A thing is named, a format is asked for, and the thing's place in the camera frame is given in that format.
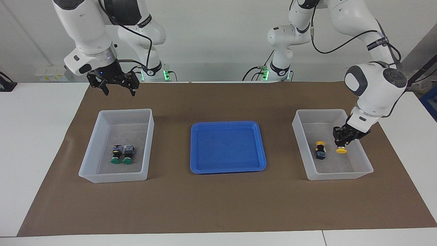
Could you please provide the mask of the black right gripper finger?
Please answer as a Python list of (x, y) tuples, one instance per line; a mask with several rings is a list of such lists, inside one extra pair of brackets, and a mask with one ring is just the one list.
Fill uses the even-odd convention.
[(87, 76), (87, 79), (88, 79), (88, 82), (89, 82), (89, 85), (92, 87), (92, 88), (98, 88), (98, 89), (100, 89), (106, 96), (108, 96), (108, 94), (109, 94), (109, 90), (108, 90), (108, 88), (107, 88), (107, 86), (106, 86), (106, 80), (101, 80), (101, 81), (99, 81), (98, 79), (97, 79), (97, 76)]
[(139, 85), (140, 81), (138, 80), (136, 72), (128, 72), (124, 74), (124, 87), (130, 91), (131, 96), (135, 97)]

